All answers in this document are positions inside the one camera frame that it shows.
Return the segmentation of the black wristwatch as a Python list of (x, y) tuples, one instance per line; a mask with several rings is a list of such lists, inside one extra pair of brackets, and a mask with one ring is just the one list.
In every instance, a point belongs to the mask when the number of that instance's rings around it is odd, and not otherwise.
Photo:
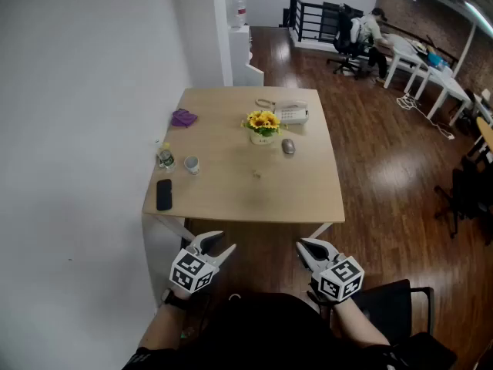
[(161, 302), (186, 311), (189, 307), (190, 298), (191, 294), (180, 287), (167, 288), (161, 296)]

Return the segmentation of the sunflowers in white pot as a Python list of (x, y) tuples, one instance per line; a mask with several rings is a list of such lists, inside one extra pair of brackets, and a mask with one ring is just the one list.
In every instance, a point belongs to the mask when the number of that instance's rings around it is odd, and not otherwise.
[(270, 144), (281, 134), (280, 119), (269, 110), (251, 112), (240, 125), (249, 130), (250, 142), (254, 145)]

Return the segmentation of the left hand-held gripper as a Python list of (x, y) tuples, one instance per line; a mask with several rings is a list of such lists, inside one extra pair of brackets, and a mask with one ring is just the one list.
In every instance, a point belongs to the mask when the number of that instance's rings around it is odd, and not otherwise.
[(236, 249), (236, 244), (232, 244), (218, 256), (209, 256), (210, 250), (223, 237), (224, 232), (221, 230), (197, 235), (190, 246), (181, 249), (176, 255), (169, 279), (190, 294), (206, 287)]

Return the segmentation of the round yellow table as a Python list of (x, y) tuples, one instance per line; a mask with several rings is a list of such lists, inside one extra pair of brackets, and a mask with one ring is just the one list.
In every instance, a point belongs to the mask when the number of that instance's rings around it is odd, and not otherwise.
[(481, 132), (481, 136), (488, 145), (490, 152), (493, 154), (493, 128), (481, 117), (476, 119), (476, 123)]

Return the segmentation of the person's right forearm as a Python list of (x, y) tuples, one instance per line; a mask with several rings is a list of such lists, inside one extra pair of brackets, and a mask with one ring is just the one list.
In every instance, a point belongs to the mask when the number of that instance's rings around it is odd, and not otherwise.
[(334, 305), (333, 310), (342, 335), (359, 347), (390, 345), (387, 338), (367, 319), (351, 298)]

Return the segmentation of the black seat chair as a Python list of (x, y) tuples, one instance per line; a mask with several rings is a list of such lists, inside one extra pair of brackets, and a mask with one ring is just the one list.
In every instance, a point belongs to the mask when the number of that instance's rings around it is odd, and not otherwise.
[[(412, 329), (412, 295), (428, 300), (427, 329), (415, 335)], [(434, 289), (413, 288), (408, 279), (361, 291), (355, 303), (381, 331), (408, 368), (412, 370), (452, 370), (457, 355), (434, 337)]]

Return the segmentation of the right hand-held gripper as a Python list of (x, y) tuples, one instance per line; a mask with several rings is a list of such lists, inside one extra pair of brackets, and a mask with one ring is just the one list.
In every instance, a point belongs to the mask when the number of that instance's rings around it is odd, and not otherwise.
[(353, 256), (339, 257), (319, 271), (324, 261), (333, 260), (339, 251), (328, 241), (314, 238), (303, 238), (296, 247), (304, 267), (314, 272), (311, 285), (321, 300), (338, 304), (361, 289), (364, 270)]

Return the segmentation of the large water jug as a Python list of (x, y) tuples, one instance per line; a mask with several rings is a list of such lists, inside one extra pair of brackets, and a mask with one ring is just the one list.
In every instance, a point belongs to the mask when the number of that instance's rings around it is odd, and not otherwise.
[(240, 28), (246, 24), (246, 0), (226, 0), (226, 17), (230, 28)]

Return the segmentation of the person's black clothing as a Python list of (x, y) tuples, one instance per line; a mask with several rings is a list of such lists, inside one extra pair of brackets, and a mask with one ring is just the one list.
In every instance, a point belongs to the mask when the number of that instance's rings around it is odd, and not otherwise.
[(289, 294), (232, 296), (177, 349), (137, 348), (122, 370), (412, 370), (391, 346), (361, 348)]

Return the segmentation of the clear plastic water bottle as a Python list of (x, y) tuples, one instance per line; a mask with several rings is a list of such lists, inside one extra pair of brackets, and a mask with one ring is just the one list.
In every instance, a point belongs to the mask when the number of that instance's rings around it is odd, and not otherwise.
[(175, 170), (176, 161), (169, 149), (161, 149), (157, 153), (158, 167), (164, 169), (167, 173), (172, 173)]

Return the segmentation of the purple cloth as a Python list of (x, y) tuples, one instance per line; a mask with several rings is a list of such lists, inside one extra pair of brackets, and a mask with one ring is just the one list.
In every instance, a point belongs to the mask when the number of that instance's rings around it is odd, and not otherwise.
[(190, 127), (198, 119), (198, 116), (186, 109), (177, 109), (172, 114), (171, 125), (175, 127)]

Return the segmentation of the white desk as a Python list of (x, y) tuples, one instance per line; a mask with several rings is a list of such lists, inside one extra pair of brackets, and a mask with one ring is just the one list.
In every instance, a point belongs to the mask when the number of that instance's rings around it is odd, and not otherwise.
[(435, 69), (427, 65), (414, 50), (412, 44), (399, 35), (389, 34), (386, 35), (385, 38), (393, 45), (393, 59), (391, 60), (390, 67), (387, 72), (384, 88), (387, 89), (389, 87), (391, 80), (394, 77), (394, 73), (401, 61), (412, 63), (414, 68), (411, 71), (411, 77), (407, 82), (404, 92), (408, 93), (416, 77), (421, 76), (421, 85), (414, 96), (416, 100), (419, 100), (428, 82), (430, 80), (432, 82), (436, 82), (441, 86), (442, 91), (428, 113), (427, 118), (431, 119), (432, 116), (441, 108), (444, 101), (449, 96), (452, 96), (461, 101), (459, 110), (451, 117), (449, 122), (449, 126), (453, 126), (458, 120), (460, 114), (471, 106), (472, 101), (455, 78), (452, 77), (451, 70), (446, 68), (440, 71), (439, 69)]

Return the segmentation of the black office chair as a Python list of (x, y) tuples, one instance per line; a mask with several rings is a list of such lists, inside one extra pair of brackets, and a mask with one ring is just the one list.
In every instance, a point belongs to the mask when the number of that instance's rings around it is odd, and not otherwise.
[(361, 66), (353, 63), (364, 54), (364, 49), (369, 46), (366, 42), (359, 42), (361, 21), (354, 16), (354, 10), (346, 4), (342, 4), (338, 11), (337, 34), (333, 40), (333, 46), (339, 55), (344, 57), (339, 66), (333, 70), (333, 74), (350, 72), (355, 79), (361, 74)]

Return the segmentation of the black railing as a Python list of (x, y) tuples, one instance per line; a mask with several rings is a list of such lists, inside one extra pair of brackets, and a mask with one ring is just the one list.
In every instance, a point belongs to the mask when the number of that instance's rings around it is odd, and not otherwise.
[(290, 0), (289, 7), (283, 9), (280, 27), (293, 30), (298, 42), (331, 43), (338, 32), (341, 9), (342, 5), (328, 2), (315, 4), (304, 0)]

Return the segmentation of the beige corded telephone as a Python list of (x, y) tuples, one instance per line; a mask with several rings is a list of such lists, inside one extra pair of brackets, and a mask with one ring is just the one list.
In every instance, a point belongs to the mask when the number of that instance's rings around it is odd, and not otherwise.
[(269, 109), (282, 124), (305, 124), (309, 119), (308, 105), (303, 100), (284, 100), (279, 102), (256, 99), (261, 109)]

